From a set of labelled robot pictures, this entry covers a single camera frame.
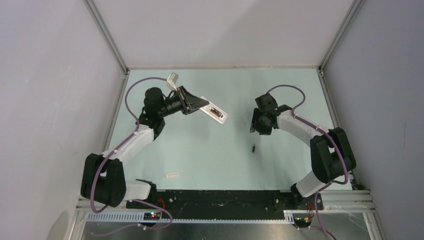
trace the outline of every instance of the white tabletop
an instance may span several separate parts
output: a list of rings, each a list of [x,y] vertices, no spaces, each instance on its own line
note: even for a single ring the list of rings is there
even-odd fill
[[[316,124],[333,127],[324,93],[315,69],[175,69],[132,70],[126,90],[147,77],[167,78],[179,75],[177,86],[195,96],[204,96],[228,114],[219,124],[202,111],[191,115],[177,112],[165,118],[160,136],[144,148],[124,169],[127,180],[144,179],[158,189],[182,190],[289,190],[311,171],[310,149],[282,130],[272,135],[250,133],[255,98],[275,85],[290,84],[306,94],[297,113]],[[128,104],[138,116],[148,88],[170,92],[165,82],[148,80],[133,88]],[[291,88],[271,92],[278,105],[293,107],[302,100]],[[117,145],[134,130],[135,120],[124,101],[119,109],[111,146]],[[178,172],[179,177],[165,178]],[[350,190],[333,184],[330,190]]]

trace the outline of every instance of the white wall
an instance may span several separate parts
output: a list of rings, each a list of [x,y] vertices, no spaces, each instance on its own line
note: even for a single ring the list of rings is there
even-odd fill
[[[391,240],[424,234],[423,44],[423,1],[368,0],[324,70]]]
[[[61,239],[123,76],[82,0],[2,0],[0,33],[0,239]]]
[[[318,66],[353,0],[95,0],[129,67]]]

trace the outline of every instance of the gray wall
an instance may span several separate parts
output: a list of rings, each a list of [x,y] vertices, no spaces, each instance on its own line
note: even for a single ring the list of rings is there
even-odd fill
[[[0,1],[0,239],[63,237],[122,79],[82,0]]]
[[[424,2],[367,0],[324,70],[393,240],[424,233]]]

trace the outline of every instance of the metal corner post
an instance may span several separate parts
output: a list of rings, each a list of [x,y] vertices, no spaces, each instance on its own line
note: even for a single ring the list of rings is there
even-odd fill
[[[328,48],[327,52],[325,53],[324,58],[321,61],[321,64],[319,65],[320,70],[324,70],[329,63],[331,57],[333,56],[334,52],[336,51],[337,47],[339,46],[340,42],[342,41],[343,37],[345,36],[346,32],[348,31],[348,28],[351,26],[352,22],[354,21],[355,17],[358,15],[358,12],[362,5],[364,4],[365,0],[353,0],[352,5],[350,5],[349,10],[347,11],[346,16],[343,19],[343,22],[341,23],[340,27],[338,28],[338,31],[331,42],[330,47]]]
[[[103,18],[99,13],[99,10],[97,9],[96,4],[94,3],[94,0],[83,0],[83,1],[85,5],[87,6],[87,9],[90,12],[95,24],[100,30],[100,33],[104,38],[104,41],[106,42],[112,54],[115,56],[115,59],[118,62],[123,74],[126,75],[128,73],[128,67],[125,64],[124,59],[122,58],[121,53],[119,52],[114,40],[112,39],[112,36],[109,33],[109,30],[106,27],[106,24],[103,21]]]

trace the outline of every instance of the robotic arm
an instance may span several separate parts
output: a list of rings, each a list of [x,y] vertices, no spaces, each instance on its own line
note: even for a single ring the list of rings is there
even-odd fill
[[[216,121],[224,123],[227,118],[225,112],[204,97],[190,94],[183,86],[175,87],[177,78],[178,75],[173,73],[167,79],[167,85],[171,89],[168,96],[163,95],[161,89],[157,87],[145,92],[144,107],[138,118],[140,125],[138,130],[133,132],[133,136],[129,137],[130,139],[101,154],[92,153],[86,158],[81,184],[83,197],[90,198],[95,175],[105,157],[111,155],[113,159],[108,159],[100,171],[106,175],[98,177],[94,201],[116,207],[125,200],[147,199],[151,189],[156,189],[156,185],[139,179],[125,181],[124,166],[145,146],[156,140],[165,126],[166,116],[176,112],[189,115],[201,109]]]
[[[269,93],[256,98],[255,101],[258,108],[253,111],[250,125],[251,133],[259,132],[260,135],[270,135],[273,129],[281,129],[289,132],[310,147],[312,171],[291,187],[291,192],[296,201],[310,197],[326,184],[344,174],[338,155],[336,152],[330,152],[329,148],[334,148],[334,146],[323,135],[322,131],[334,140],[336,147],[341,152],[347,171],[356,167],[348,137],[340,127],[334,129],[323,126],[313,128],[296,118],[291,107],[287,105],[278,106],[276,100]]]

